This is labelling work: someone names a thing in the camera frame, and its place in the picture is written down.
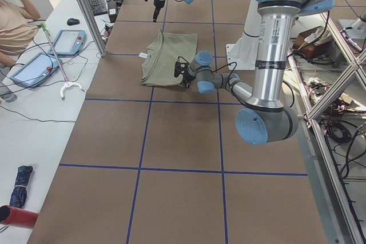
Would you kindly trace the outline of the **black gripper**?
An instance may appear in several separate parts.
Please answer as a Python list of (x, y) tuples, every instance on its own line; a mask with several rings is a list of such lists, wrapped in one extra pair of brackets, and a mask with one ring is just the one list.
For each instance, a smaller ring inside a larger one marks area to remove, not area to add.
[(153, 0), (153, 4), (155, 7), (154, 13), (153, 13), (153, 22), (157, 22), (160, 10), (164, 7), (164, 2), (162, 0)]
[(185, 89), (190, 88), (190, 83), (195, 80), (196, 76), (190, 69), (190, 63), (184, 57), (177, 57), (174, 64), (174, 77), (178, 78), (180, 75), (182, 76), (181, 86)]

